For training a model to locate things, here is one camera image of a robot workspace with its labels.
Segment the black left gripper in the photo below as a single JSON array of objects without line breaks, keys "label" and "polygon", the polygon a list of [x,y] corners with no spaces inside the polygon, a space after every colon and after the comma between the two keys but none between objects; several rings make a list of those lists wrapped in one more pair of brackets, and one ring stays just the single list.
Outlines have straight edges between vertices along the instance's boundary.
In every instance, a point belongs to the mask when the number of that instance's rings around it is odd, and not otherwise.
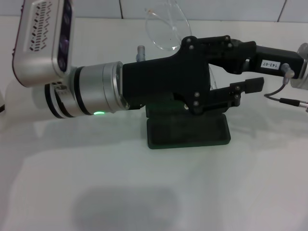
[{"label": "black left gripper", "polygon": [[123,65],[123,96],[130,104],[156,102],[174,94],[194,115],[204,112],[210,90],[208,63],[240,62],[240,40],[230,36],[186,37],[172,56]]}]

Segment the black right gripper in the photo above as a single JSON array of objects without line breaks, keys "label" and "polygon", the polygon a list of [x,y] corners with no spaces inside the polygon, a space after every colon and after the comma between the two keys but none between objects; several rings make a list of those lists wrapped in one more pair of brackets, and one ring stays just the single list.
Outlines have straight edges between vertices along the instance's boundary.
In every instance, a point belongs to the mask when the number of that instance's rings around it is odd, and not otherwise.
[{"label": "black right gripper", "polygon": [[211,64],[223,68],[230,74],[248,72],[249,58],[255,55],[255,72],[283,77],[283,64],[289,64],[294,71],[293,78],[301,73],[304,59],[294,51],[286,51],[263,46],[257,46],[255,41],[242,42],[233,39],[233,54],[236,59],[212,59]]}]

